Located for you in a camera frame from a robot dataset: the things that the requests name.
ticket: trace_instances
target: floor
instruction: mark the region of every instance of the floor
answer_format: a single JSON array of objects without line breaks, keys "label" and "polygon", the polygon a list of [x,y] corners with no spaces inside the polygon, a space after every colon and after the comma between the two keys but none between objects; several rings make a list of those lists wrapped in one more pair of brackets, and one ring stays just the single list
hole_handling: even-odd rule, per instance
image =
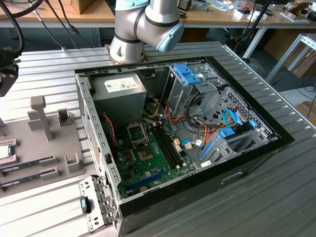
[{"label": "floor", "polygon": [[[225,44],[226,38],[223,36],[223,34],[219,33],[223,33],[223,31],[210,29],[206,37],[210,41],[216,40],[222,44]],[[266,78],[270,71],[273,69],[273,67],[277,64],[277,60],[270,56],[268,53],[266,53],[264,50],[255,50],[252,53],[251,58],[255,59],[263,67],[264,70],[256,70],[263,78]],[[278,81],[281,78],[284,78],[284,80],[274,85],[275,89],[277,89],[278,91],[287,91],[303,87],[302,79],[298,78],[296,75],[289,72],[285,67],[281,68],[281,70],[276,75],[272,83]],[[316,76],[312,78],[306,77],[305,81],[305,85],[316,83]]]},{"label": "floor", "polygon": [[[41,50],[55,50],[60,49],[60,47],[54,43],[54,41],[47,34],[43,28],[24,28],[22,29],[25,37],[25,51],[41,51]],[[62,28],[52,28],[50,29],[52,34],[55,36],[56,40],[66,47],[67,49],[75,48],[69,37],[66,35],[65,30]],[[82,28],[79,29],[82,37],[84,37],[92,47],[101,47],[101,44],[110,43],[113,37],[113,29],[101,29],[100,31],[96,28]],[[12,34],[8,29],[0,29],[0,48],[11,46],[13,48],[18,47],[18,40],[12,39]],[[75,44],[79,48],[89,47],[79,36],[73,35]],[[218,31],[216,29],[210,29],[207,34],[206,41],[219,41],[223,44],[226,43],[226,38],[223,36],[223,31]],[[265,78],[272,68],[277,63],[273,57],[267,54],[265,51],[254,51],[252,54],[252,59],[255,59],[263,68],[263,70],[258,70],[257,72]],[[299,79],[294,74],[290,73],[286,68],[282,68],[280,72],[275,77],[275,80],[284,78],[281,82],[275,85],[278,91],[287,91],[292,89],[297,89],[303,87],[302,80]],[[311,83],[316,83],[316,77],[306,78],[306,85]]]}]

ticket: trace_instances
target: slotted aluminum surface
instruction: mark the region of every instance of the slotted aluminum surface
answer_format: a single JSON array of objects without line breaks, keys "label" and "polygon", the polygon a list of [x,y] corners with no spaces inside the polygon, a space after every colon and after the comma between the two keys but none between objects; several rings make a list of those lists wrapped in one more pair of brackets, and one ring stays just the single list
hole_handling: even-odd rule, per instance
[{"label": "slotted aluminum surface", "polygon": [[[315,236],[316,130],[279,94],[218,42],[183,43],[170,53],[145,47],[150,61],[213,56],[296,139],[251,175],[134,233],[148,236]],[[107,66],[102,48],[27,52],[20,77],[0,99],[1,118],[26,119],[29,97],[45,95],[47,114],[68,108],[76,116],[86,173],[0,198],[1,236],[88,236],[77,183],[95,173],[80,119],[74,69]],[[112,228],[93,236],[114,236]]]}]

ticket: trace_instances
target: cardboard box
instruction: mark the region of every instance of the cardboard box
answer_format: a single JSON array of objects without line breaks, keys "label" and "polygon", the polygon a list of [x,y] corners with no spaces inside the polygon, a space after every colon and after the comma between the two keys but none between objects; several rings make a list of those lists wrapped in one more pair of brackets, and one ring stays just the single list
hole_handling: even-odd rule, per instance
[{"label": "cardboard box", "polygon": [[309,2],[302,2],[297,5],[292,6],[291,8],[284,11],[284,15],[292,20],[303,20],[305,15],[301,11],[305,8],[308,8],[310,5]]},{"label": "cardboard box", "polygon": [[[94,0],[61,0],[65,12],[71,12],[74,14],[82,14]],[[54,9],[61,10],[58,0],[50,0],[50,4]]]},{"label": "cardboard box", "polygon": [[[308,111],[310,110],[311,104],[312,104],[311,101],[303,102],[303,103],[297,105],[296,109],[306,117],[308,114]],[[316,101],[314,102],[311,113],[307,119],[312,124],[316,125]]]},{"label": "cardboard box", "polygon": [[250,10],[235,10],[234,17],[238,19],[247,18],[250,14]]}]

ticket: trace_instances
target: wooden workbench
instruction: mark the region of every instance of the wooden workbench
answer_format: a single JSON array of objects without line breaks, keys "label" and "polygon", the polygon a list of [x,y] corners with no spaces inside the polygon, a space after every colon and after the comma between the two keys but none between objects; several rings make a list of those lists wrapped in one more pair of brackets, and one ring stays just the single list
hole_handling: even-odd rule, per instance
[{"label": "wooden workbench", "polygon": [[[12,6],[10,4],[7,4],[10,11],[12,13],[16,13],[21,11],[15,6]],[[253,8],[253,4],[249,3],[249,8]],[[40,13],[42,19],[49,23],[49,22],[57,22],[57,19],[51,12],[51,10],[48,8],[48,6],[45,3],[42,3],[40,6],[41,8],[45,8],[44,10],[38,10]],[[64,19],[61,10],[56,9],[57,14],[60,16],[61,19]],[[274,10],[273,16],[268,16],[266,20],[262,20],[259,23],[259,28],[263,26],[273,26],[273,28],[284,26],[293,26],[294,28],[298,28],[299,26],[308,27],[308,26],[314,26],[316,27],[316,23],[312,22],[311,24],[306,23],[298,23],[294,24],[290,22],[289,20],[285,19],[280,15],[282,11],[281,10]],[[0,19],[3,17],[3,12],[0,10]],[[86,11],[84,11],[83,14],[74,14],[74,13],[67,13],[67,17],[71,22],[74,23],[90,23],[90,27],[96,27],[93,24],[97,22],[104,22],[104,23],[114,23],[115,22],[115,16],[111,12],[111,9],[107,5],[107,3],[104,0],[95,0]],[[21,18],[18,18],[19,22],[38,22],[38,18],[35,14],[30,13],[26,16],[23,16]],[[222,12],[220,10],[217,10],[211,6],[209,6],[209,11],[207,12],[200,12],[200,11],[193,11],[189,10],[187,12],[187,19],[185,20],[186,27],[203,27],[203,28],[210,28],[214,27],[214,25],[234,25],[235,28],[244,28],[247,26],[249,20],[248,19],[237,19],[232,10],[228,10],[227,12]]]},{"label": "wooden workbench", "polygon": [[[15,13],[21,11],[20,9],[8,4],[9,9]],[[253,3],[249,1],[248,6],[250,9],[253,8]],[[39,13],[50,28],[57,27],[61,28],[61,24],[57,22],[53,13],[47,7],[45,3],[41,5],[44,10],[39,10]],[[57,14],[60,18],[65,21],[61,10],[56,9]],[[311,23],[292,23],[280,15],[281,10],[274,10],[273,16],[268,16],[266,20],[261,20],[257,28],[259,29],[257,34],[254,36],[251,44],[247,51],[243,55],[244,58],[249,58],[260,39],[264,35],[265,31],[270,28],[275,29],[315,29],[316,22]],[[67,17],[70,22],[78,28],[113,28],[115,26],[115,16],[111,12],[110,7],[106,4],[105,0],[95,0],[91,6],[88,7],[83,14],[67,13]],[[22,28],[34,28],[42,27],[35,14],[30,13],[24,17],[18,18],[18,22]],[[187,18],[184,21],[186,28],[246,28],[248,25],[248,19],[237,19],[234,17],[233,11],[228,10],[222,12],[211,6],[209,6],[208,12],[200,11],[188,11]],[[12,27],[12,24],[8,20],[0,20],[1,27]]]}]

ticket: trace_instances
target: red wire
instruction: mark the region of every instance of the red wire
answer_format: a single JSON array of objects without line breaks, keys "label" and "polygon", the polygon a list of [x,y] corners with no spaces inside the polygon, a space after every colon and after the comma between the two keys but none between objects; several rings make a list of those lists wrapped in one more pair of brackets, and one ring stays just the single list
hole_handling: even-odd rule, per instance
[{"label": "red wire", "polygon": [[105,117],[108,120],[108,122],[110,123],[110,125],[111,125],[112,133],[113,133],[113,150],[115,151],[115,133],[114,133],[113,123],[111,122],[111,120],[106,115],[102,115],[102,116]]}]

